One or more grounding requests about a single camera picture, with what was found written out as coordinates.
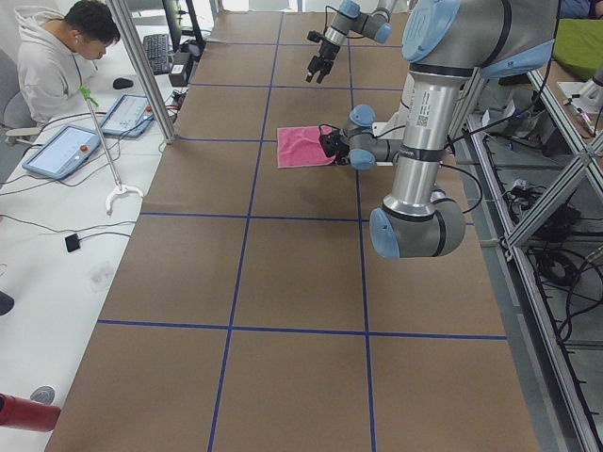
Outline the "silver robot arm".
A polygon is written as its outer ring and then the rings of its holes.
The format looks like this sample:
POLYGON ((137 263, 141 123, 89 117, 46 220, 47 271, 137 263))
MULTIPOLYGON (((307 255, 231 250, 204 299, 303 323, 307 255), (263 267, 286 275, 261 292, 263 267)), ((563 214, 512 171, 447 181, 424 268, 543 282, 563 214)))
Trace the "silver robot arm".
POLYGON ((455 104, 474 72, 484 78, 526 73, 552 55, 556 1, 420 1, 402 36, 412 94, 400 140, 367 134, 371 119, 353 120, 363 131, 349 140, 363 168, 397 150, 392 189, 370 214, 373 248, 384 258, 434 257, 464 239, 458 203, 436 183, 455 104))
POLYGON ((334 8, 332 20, 328 22, 325 18, 322 31, 312 30, 307 34, 307 39, 318 43, 319 49, 307 65, 305 81, 311 83, 316 79, 318 84, 322 83, 330 74, 340 49, 351 39, 350 34, 356 34, 359 39, 386 43, 392 34, 392 17, 397 3, 379 1, 372 12, 366 13, 356 1, 341 1, 334 8))

